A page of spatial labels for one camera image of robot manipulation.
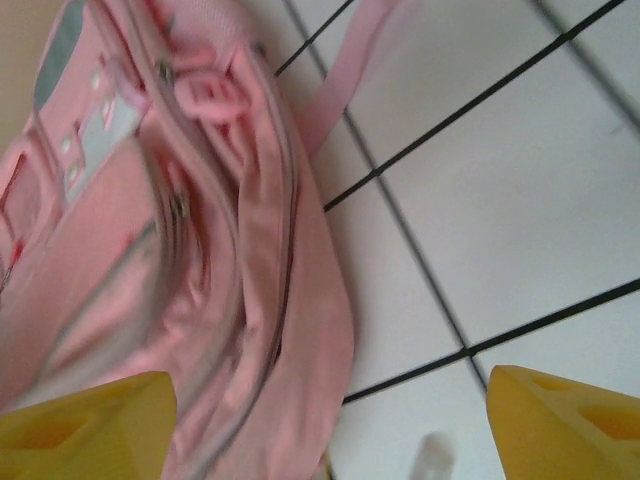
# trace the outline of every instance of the yellow plastic object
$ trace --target yellow plastic object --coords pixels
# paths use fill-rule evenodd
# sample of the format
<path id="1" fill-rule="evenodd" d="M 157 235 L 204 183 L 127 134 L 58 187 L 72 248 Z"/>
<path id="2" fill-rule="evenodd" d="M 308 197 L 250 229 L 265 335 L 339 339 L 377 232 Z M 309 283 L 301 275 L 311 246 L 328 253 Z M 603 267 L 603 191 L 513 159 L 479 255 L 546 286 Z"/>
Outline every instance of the yellow plastic object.
<path id="1" fill-rule="evenodd" d="M 495 367 L 487 410 L 508 480 L 640 479 L 640 399 Z"/>
<path id="2" fill-rule="evenodd" d="M 176 420 L 166 373 L 0 416 L 0 480 L 157 480 Z"/>

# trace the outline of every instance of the gray trim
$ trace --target gray trim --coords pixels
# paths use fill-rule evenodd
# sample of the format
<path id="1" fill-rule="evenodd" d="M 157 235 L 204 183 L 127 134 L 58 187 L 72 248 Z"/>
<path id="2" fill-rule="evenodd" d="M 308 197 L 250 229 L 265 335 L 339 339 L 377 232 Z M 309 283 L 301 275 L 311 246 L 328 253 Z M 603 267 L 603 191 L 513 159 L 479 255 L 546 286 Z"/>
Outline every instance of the gray trim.
<path id="1" fill-rule="evenodd" d="M 67 5 L 62 15 L 36 80 L 34 104 L 37 112 L 42 110 L 53 94 L 71 60 L 82 33 L 84 7 L 84 1 L 74 0 Z"/>
<path id="2" fill-rule="evenodd" d="M 98 171 L 100 166 L 112 154 L 114 147 L 133 134 L 142 120 L 142 114 L 127 104 L 120 93 L 116 93 L 109 105 L 111 117 L 105 125 L 101 108 L 96 109 L 89 118 L 80 141 L 85 164 L 80 166 L 78 178 L 65 174 L 65 192 L 67 203 L 71 203 Z"/>

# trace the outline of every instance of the tile floor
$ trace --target tile floor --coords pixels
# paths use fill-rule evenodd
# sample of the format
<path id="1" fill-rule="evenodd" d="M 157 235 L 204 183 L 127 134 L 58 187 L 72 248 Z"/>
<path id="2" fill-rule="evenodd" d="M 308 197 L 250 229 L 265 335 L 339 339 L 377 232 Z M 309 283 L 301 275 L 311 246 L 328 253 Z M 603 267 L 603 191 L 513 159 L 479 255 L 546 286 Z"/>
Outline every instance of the tile floor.
<path id="1" fill-rule="evenodd" d="M 243 1 L 301 108 L 357 2 Z M 497 364 L 640 396 L 640 0 L 423 3 L 314 163 L 357 314 L 337 480 L 434 432 L 504 478 Z"/>

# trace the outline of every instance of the white floor tile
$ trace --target white floor tile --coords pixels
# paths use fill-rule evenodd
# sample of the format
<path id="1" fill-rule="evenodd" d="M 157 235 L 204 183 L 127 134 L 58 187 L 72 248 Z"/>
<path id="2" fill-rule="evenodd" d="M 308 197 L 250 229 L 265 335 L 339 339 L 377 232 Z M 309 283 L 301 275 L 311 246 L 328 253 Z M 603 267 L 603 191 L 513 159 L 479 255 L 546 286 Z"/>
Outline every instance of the white floor tile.
<path id="1" fill-rule="evenodd" d="M 308 52 L 278 78 L 294 113 L 299 113 L 322 84 L 322 76 Z M 368 173 L 368 168 L 344 120 L 311 159 L 322 200 L 328 203 Z"/>
<path id="2" fill-rule="evenodd" d="M 377 161 L 391 157 L 509 71 L 553 36 L 525 0 L 423 1 L 404 38 L 361 88 L 351 111 Z M 355 4 L 316 45 L 327 64 Z"/>
<path id="3" fill-rule="evenodd" d="M 471 341 L 640 276 L 640 144 L 564 50 L 386 175 Z"/>
<path id="4" fill-rule="evenodd" d="M 279 68 L 304 42 L 281 0 L 238 0 L 252 14 L 267 47 L 269 64 Z"/>
<path id="5" fill-rule="evenodd" d="M 487 373 L 518 365 L 640 397 L 640 294 L 589 310 L 479 356 Z"/>
<path id="6" fill-rule="evenodd" d="M 330 447 L 336 478 L 410 480 L 428 435 L 448 437 L 453 480 L 504 478 L 484 398 L 464 362 L 347 405 Z"/>
<path id="7" fill-rule="evenodd" d="M 581 22 L 597 9 L 602 7 L 606 0 L 547 0 L 560 15 L 568 28 Z"/>
<path id="8" fill-rule="evenodd" d="M 640 112 L 640 0 L 627 0 L 578 37 Z"/>
<path id="9" fill-rule="evenodd" d="M 320 28 L 347 0 L 291 0 L 300 13 L 309 35 Z"/>
<path id="10" fill-rule="evenodd" d="M 349 391 L 457 351 L 377 186 L 328 216 L 356 315 Z"/>

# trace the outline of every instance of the zipper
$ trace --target zipper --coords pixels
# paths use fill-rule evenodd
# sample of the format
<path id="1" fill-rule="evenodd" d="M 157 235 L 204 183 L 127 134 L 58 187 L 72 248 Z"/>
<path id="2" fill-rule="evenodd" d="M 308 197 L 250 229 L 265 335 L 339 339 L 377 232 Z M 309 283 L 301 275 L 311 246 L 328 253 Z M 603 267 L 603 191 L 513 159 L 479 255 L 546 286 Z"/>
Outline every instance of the zipper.
<path id="1" fill-rule="evenodd" d="M 209 158 L 212 157 L 213 152 L 209 146 L 209 143 L 206 139 L 203 138 L 201 132 L 199 132 L 195 126 L 193 126 L 192 122 L 188 120 L 179 105 L 177 104 L 175 97 L 172 95 L 172 79 L 174 75 L 170 68 L 167 68 L 169 65 L 165 60 L 166 58 L 170 58 L 169 52 L 166 48 L 159 47 L 158 45 L 162 45 L 163 39 L 159 35 L 158 32 L 155 32 L 154 27 L 157 28 L 155 24 L 152 23 L 152 19 L 147 18 L 150 13 L 145 11 L 146 7 L 141 5 L 136 0 L 119 0 L 126 15 L 123 15 L 121 20 L 123 23 L 129 25 L 129 30 L 127 31 L 129 46 L 131 48 L 131 54 L 136 64 L 138 71 L 141 74 L 143 82 L 145 83 L 149 96 L 151 97 L 151 101 L 156 105 L 156 107 L 160 110 L 160 115 L 162 118 L 165 118 L 168 125 L 165 129 L 166 134 L 170 134 L 173 141 L 179 143 L 182 149 L 186 152 L 191 152 L 193 154 L 194 161 L 201 161 L 206 163 L 206 168 L 209 170 L 206 171 L 206 174 L 203 176 L 204 180 L 207 180 L 206 177 L 210 176 L 212 180 L 212 187 L 218 187 L 218 195 L 221 197 L 226 196 L 226 198 L 230 198 L 228 194 L 228 188 L 225 188 L 223 184 L 221 184 L 221 175 L 217 175 L 214 173 L 212 169 L 215 168 L 215 163 L 211 164 L 207 162 Z M 142 39 L 142 35 L 140 33 L 141 26 L 138 25 L 139 22 L 147 22 L 144 27 L 148 27 L 146 29 L 147 33 L 154 34 L 155 37 L 153 40 L 148 40 L 145 44 L 145 41 Z M 161 55 L 161 50 L 165 50 L 164 54 L 166 55 L 164 59 Z M 156 64 L 152 64 L 150 61 L 151 58 L 160 59 Z M 273 91 L 275 87 L 270 82 L 273 80 L 269 80 L 269 76 L 265 72 L 265 67 L 255 61 L 256 73 L 261 74 L 263 77 L 263 84 L 265 89 L 268 92 Z M 252 397 L 247 402 L 246 408 L 240 412 L 237 419 L 233 424 L 229 425 L 228 431 L 226 434 L 216 436 L 211 442 L 206 442 L 207 445 L 206 450 L 208 453 L 202 453 L 199 456 L 201 458 L 196 458 L 193 462 L 189 462 L 190 466 L 187 467 L 193 474 L 200 474 L 203 472 L 203 469 L 208 465 L 211 465 L 215 462 L 216 458 L 220 455 L 220 453 L 228 446 L 229 442 L 235 437 L 239 428 L 242 426 L 249 412 L 251 411 L 255 401 L 257 400 L 260 392 L 262 391 L 270 372 L 271 364 L 273 363 L 273 358 L 278 351 L 278 346 L 280 344 L 280 339 L 282 336 L 284 317 L 286 315 L 286 307 L 287 307 L 287 298 L 289 293 L 289 282 L 290 282 L 290 274 L 292 267 L 292 237 L 293 237 L 293 220 L 294 220 L 294 211 L 295 211 L 295 199 L 296 199 L 296 191 L 297 191 L 297 172 L 295 168 L 295 161 L 293 159 L 293 152 L 290 139 L 286 134 L 286 128 L 284 125 L 284 114 L 283 114 L 283 106 L 281 104 L 280 99 L 275 97 L 272 93 L 269 94 L 270 99 L 270 107 L 272 109 L 272 118 L 276 123 L 276 130 L 280 137 L 280 145 L 283 149 L 283 185 L 287 191 L 285 192 L 285 197 L 288 197 L 287 204 L 284 206 L 286 208 L 285 216 L 288 216 L 288 222 L 286 223 L 287 231 L 283 232 L 283 244 L 286 245 L 284 247 L 285 251 L 281 252 L 281 257 L 283 258 L 284 268 L 282 268 L 282 292 L 281 292 L 281 301 L 280 301 L 280 316 L 279 322 L 276 328 L 276 332 L 274 334 L 274 338 L 272 339 L 272 344 L 270 346 L 269 356 L 270 359 L 267 359 L 266 367 L 262 374 L 260 375 L 259 382 L 256 386 L 254 392 L 252 392 Z M 202 181 L 202 178 L 195 178 L 197 181 Z M 226 217 L 226 221 L 231 229 L 231 234 L 234 238 L 234 242 L 238 245 L 238 229 L 237 229 L 237 213 L 235 210 L 231 210 L 233 207 L 230 205 L 230 201 L 224 201 L 218 205 L 221 214 Z M 236 317 L 239 313 L 237 311 L 237 305 L 241 300 L 241 284 L 239 283 L 239 265 L 236 268 L 236 278 L 233 280 L 234 284 L 237 284 L 233 290 L 237 290 L 232 293 L 233 297 L 230 300 L 230 310 L 227 315 Z M 234 322 L 230 322 L 229 318 L 225 318 L 227 324 L 225 327 L 227 329 L 230 328 L 230 331 L 227 330 L 224 332 L 230 339 L 231 332 L 234 330 L 233 326 Z M 194 401 L 197 396 L 194 398 L 189 398 L 188 405 Z M 179 409 L 183 410 L 184 405 L 179 404 Z"/>
<path id="2" fill-rule="evenodd" d="M 213 439 L 205 440 L 201 443 L 200 447 L 192 454 L 192 459 L 189 461 L 187 468 L 187 478 L 204 479 L 209 469 L 215 465 L 217 459 L 224 453 L 229 447 L 237 433 L 240 431 L 249 414 L 253 410 L 253 406 L 258 401 L 260 393 L 266 385 L 269 375 L 277 363 L 277 355 L 280 350 L 282 342 L 282 334 L 284 330 L 284 321 L 287 313 L 287 303 L 289 298 L 289 288 L 291 281 L 291 269 L 293 265 L 293 235 L 294 228 L 293 223 L 295 220 L 295 201 L 297 198 L 297 181 L 298 171 L 296 168 L 296 162 L 293 158 L 293 148 L 291 140 L 287 133 L 287 129 L 284 123 L 284 106 L 280 98 L 273 94 L 275 86 L 272 84 L 273 80 L 265 72 L 265 67 L 255 57 L 250 56 L 254 63 L 255 73 L 261 77 L 262 83 L 265 87 L 267 94 L 267 100 L 270 109 L 272 110 L 271 116 L 276 128 L 276 133 L 279 138 L 280 148 L 283 156 L 283 185 L 287 188 L 288 197 L 288 211 L 285 212 L 285 218 L 288 215 L 289 222 L 287 223 L 288 231 L 284 233 L 283 238 L 286 238 L 285 254 L 281 255 L 283 258 L 285 268 L 282 269 L 283 278 L 281 279 L 282 295 L 280 302 L 280 314 L 278 318 L 278 324 L 274 332 L 272 343 L 269 349 L 267 362 L 265 368 L 259 375 L 259 379 L 255 390 L 252 392 L 251 397 L 248 399 L 247 404 L 242 410 L 238 412 L 235 418 L 229 420 L 227 428 L 223 432 L 216 435 Z"/>
<path id="3" fill-rule="evenodd" d="M 144 340 L 146 332 L 160 318 L 168 299 L 171 298 L 172 290 L 175 287 L 174 280 L 179 278 L 176 271 L 180 268 L 184 257 L 185 222 L 189 212 L 188 199 L 184 192 L 173 191 L 155 159 L 140 142 L 133 139 L 129 141 L 133 148 L 140 150 L 139 157 L 147 170 L 151 194 L 154 197 L 155 219 L 145 226 L 138 240 L 120 257 L 107 277 L 90 297 L 83 301 L 73 319 L 59 332 L 55 344 L 42 362 L 31 386 L 13 405 L 15 408 L 33 405 L 51 398 L 52 395 L 55 397 L 75 391 L 79 386 L 87 385 L 92 379 L 99 378 L 115 363 L 129 355 Z M 46 378 L 56 352 L 78 322 L 82 321 L 83 313 L 90 308 L 103 289 L 110 285 L 113 278 L 126 264 L 133 249 L 144 243 L 144 239 L 152 233 L 157 235 L 160 244 L 157 275 L 153 280 L 153 287 L 148 291 L 148 296 L 140 301 L 140 310 L 134 311 L 132 321 L 123 323 L 93 352 L 93 356 L 83 358 L 81 362 L 75 362 L 70 367 Z"/>
<path id="4" fill-rule="evenodd" d="M 122 32 L 109 14 L 109 9 L 103 0 L 85 0 L 87 8 L 91 12 L 96 28 L 106 44 L 109 55 L 117 58 L 123 66 L 125 72 L 140 83 L 140 75 L 136 70 L 131 53 L 126 46 Z"/>

